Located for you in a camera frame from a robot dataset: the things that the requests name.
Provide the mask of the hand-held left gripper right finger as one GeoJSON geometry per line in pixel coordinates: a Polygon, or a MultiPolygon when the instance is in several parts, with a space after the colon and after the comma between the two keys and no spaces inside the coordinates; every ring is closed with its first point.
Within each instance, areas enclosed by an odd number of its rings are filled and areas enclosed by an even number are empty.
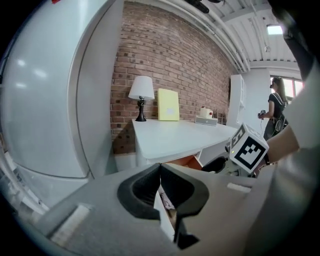
{"type": "Polygon", "coordinates": [[[262,208],[261,179],[211,174],[176,164],[161,165],[161,185],[176,214],[179,256],[244,256],[262,208]]]}

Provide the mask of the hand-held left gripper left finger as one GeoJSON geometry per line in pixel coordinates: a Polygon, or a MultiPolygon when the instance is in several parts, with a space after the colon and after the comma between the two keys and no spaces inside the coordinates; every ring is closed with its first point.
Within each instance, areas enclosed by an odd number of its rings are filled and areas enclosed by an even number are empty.
{"type": "Polygon", "coordinates": [[[154,208],[159,186],[159,164],[106,175],[57,203],[36,229],[79,256],[173,256],[154,208]]]}

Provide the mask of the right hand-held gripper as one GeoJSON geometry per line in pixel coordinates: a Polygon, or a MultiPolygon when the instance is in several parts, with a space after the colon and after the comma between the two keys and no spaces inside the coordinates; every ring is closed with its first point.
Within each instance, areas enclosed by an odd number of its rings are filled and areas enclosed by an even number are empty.
{"type": "Polygon", "coordinates": [[[252,177],[268,149],[264,137],[249,125],[242,123],[225,145],[227,160],[224,156],[216,157],[201,170],[219,173],[226,167],[226,175],[252,177]]]}

